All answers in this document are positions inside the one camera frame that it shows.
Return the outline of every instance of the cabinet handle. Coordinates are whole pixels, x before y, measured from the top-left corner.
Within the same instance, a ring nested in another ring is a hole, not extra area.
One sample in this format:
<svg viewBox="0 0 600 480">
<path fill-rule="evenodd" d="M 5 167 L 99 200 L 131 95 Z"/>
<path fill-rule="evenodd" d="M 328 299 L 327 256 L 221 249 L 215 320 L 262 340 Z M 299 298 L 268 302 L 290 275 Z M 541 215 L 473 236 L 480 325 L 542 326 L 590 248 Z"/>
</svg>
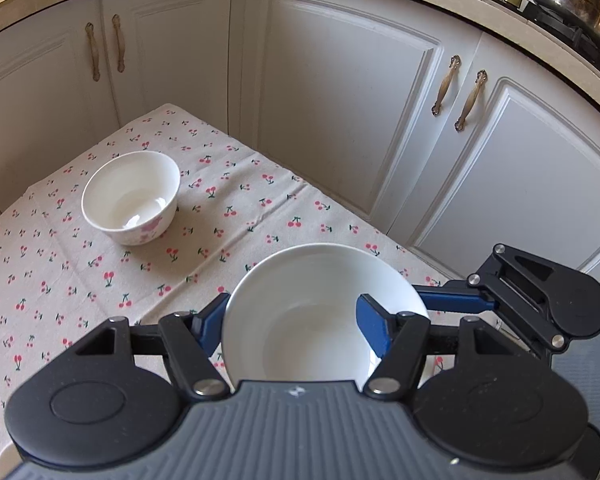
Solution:
<svg viewBox="0 0 600 480">
<path fill-rule="evenodd" d="M 118 40 L 118 72 L 122 73 L 125 71 L 125 37 L 122 35 L 120 27 L 120 16 L 114 14 L 111 21 L 113 29 L 116 31 L 116 40 Z"/>
<path fill-rule="evenodd" d="M 87 31 L 87 38 L 89 38 L 89 46 L 91 47 L 91 65 L 93 67 L 93 80 L 100 80 L 100 54 L 98 53 L 98 44 L 96 43 L 96 38 L 93 35 L 93 23 L 87 23 L 87 26 L 84 27 L 84 30 Z"/>
<path fill-rule="evenodd" d="M 467 115 L 472 110 L 475 105 L 475 100 L 478 98 L 478 94 L 480 93 L 480 89 L 487 82 L 487 73 L 485 70 L 480 70 L 478 72 L 478 77 L 475 80 L 474 89 L 471 90 L 469 97 L 464 103 L 464 108 L 462 109 L 462 113 L 460 114 L 460 118 L 456 122 L 456 132 L 462 132 L 464 130 L 464 122 L 466 121 Z"/>
<path fill-rule="evenodd" d="M 438 90 L 438 98 L 436 99 L 436 103 L 431 108 L 431 113 L 437 117 L 440 115 L 440 107 L 442 106 L 442 99 L 445 98 L 446 91 L 449 90 L 449 85 L 451 84 L 451 80 L 454 78 L 454 74 L 458 70 L 458 67 L 462 61 L 460 61 L 460 56 L 453 56 L 451 58 L 451 63 L 449 64 L 449 72 L 446 73 L 445 78 L 440 83 L 440 90 Z"/>
</svg>

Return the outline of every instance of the bowl with pink flower pattern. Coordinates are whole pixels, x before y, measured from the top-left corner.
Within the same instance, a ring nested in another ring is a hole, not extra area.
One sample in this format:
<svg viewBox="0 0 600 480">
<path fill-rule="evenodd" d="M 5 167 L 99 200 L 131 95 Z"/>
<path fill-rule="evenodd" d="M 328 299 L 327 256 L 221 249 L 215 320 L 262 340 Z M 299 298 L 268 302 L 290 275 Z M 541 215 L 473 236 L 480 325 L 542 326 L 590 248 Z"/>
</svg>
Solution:
<svg viewBox="0 0 600 480">
<path fill-rule="evenodd" d="M 121 245 L 160 236 L 173 220 L 180 170 L 159 152 L 131 152 L 107 162 L 82 193 L 82 215 Z"/>
</svg>

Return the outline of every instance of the metal screw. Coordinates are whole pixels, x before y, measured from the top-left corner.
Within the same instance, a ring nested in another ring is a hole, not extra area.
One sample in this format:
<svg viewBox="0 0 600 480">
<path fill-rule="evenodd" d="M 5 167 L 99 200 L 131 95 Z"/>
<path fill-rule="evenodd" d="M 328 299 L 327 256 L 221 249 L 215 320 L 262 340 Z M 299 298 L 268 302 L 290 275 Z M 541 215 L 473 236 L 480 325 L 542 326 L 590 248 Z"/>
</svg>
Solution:
<svg viewBox="0 0 600 480">
<path fill-rule="evenodd" d="M 224 392 L 224 383 L 218 379 L 202 379 L 193 385 L 193 391 L 208 397 Z"/>
<path fill-rule="evenodd" d="M 554 348 L 562 348 L 564 346 L 564 337 L 560 334 L 554 335 L 554 337 L 551 339 L 551 344 L 554 346 Z"/>
<path fill-rule="evenodd" d="M 378 377 L 369 381 L 369 389 L 375 394 L 392 394 L 400 389 L 400 383 L 391 377 Z"/>
</svg>

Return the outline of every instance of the cherry print tablecloth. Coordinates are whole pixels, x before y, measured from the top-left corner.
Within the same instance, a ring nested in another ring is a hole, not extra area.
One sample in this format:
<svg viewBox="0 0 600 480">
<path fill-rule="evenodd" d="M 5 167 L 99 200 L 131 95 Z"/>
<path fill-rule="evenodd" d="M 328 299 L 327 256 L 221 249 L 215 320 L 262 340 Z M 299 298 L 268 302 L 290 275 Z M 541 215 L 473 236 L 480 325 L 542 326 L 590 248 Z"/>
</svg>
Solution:
<svg viewBox="0 0 600 480">
<path fill-rule="evenodd" d="M 177 162 L 178 211 L 160 239 L 124 248 L 84 221 L 80 198 L 102 164 L 137 150 Z M 266 256 L 320 241 L 368 251 L 413 283 L 442 279 L 302 178 L 173 105 L 31 186 L 0 216 L 0 451 L 11 392 L 105 318 L 148 323 L 198 310 Z M 223 371 L 221 349 L 212 361 Z M 159 360 L 139 362 L 164 374 Z"/>
</svg>

